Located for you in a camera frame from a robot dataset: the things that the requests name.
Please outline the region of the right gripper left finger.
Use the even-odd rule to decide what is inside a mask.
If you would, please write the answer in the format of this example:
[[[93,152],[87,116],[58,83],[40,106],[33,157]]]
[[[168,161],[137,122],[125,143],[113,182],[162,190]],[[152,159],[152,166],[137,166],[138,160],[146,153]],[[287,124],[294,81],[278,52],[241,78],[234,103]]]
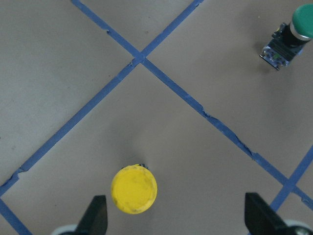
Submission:
[[[105,195],[94,196],[74,231],[75,235],[105,235],[108,228]]]

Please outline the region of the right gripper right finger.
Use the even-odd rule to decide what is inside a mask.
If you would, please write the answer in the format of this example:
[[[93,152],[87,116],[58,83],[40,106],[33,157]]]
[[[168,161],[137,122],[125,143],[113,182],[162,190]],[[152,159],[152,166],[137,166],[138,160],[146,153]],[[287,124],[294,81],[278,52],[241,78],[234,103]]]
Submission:
[[[245,225],[251,235],[286,235],[289,226],[255,192],[245,194]]]

